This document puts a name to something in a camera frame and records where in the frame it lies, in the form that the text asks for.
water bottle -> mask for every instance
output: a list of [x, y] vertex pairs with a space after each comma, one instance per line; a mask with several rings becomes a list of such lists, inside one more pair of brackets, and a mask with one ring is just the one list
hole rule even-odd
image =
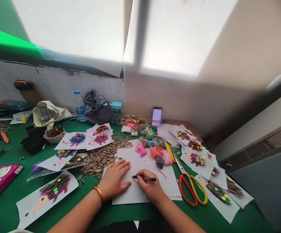
[[73, 91], [75, 94], [73, 98], [73, 103], [75, 105], [76, 113], [78, 115], [78, 120], [81, 122], [86, 121], [86, 118], [84, 117], [85, 112], [85, 105], [83, 103], [82, 98], [80, 97], [80, 91]]

smartphone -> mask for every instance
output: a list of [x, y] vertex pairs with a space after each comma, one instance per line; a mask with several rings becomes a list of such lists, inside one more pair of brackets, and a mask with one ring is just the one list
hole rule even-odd
[[159, 127], [161, 125], [162, 111], [163, 108], [161, 107], [152, 108], [152, 119], [151, 119], [152, 127]]

left hand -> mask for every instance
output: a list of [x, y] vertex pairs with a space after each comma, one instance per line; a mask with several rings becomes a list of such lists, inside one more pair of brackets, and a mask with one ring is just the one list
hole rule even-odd
[[98, 188], [103, 194], [104, 201], [110, 200], [120, 193], [125, 192], [132, 184], [131, 182], [121, 184], [123, 176], [130, 167], [130, 162], [126, 162], [125, 160], [120, 160], [108, 165], [107, 171], [98, 185]]

bracelet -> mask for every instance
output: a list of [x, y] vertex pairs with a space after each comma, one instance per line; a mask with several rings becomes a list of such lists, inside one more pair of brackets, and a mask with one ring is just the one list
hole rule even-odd
[[98, 191], [98, 193], [99, 193], [99, 195], [101, 196], [101, 199], [102, 199], [102, 204], [104, 204], [104, 197], [103, 197], [102, 191], [97, 186], [93, 187], [93, 189]]

hand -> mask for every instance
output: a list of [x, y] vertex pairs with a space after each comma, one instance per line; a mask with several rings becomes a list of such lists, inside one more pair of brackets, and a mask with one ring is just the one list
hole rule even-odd
[[121, 185], [121, 180], [130, 167], [130, 162], [126, 162], [125, 160], [108, 165], [106, 173], [98, 185], [103, 194], [104, 201], [110, 200], [120, 193], [125, 192], [132, 184], [131, 182], [126, 182]]
[[[160, 200], [163, 200], [167, 195], [164, 193], [160, 181], [156, 174], [148, 171], [147, 169], [140, 170], [137, 174], [138, 185], [145, 193], [146, 197], [150, 202], [156, 205]], [[156, 178], [157, 181], [144, 181], [142, 177]]]

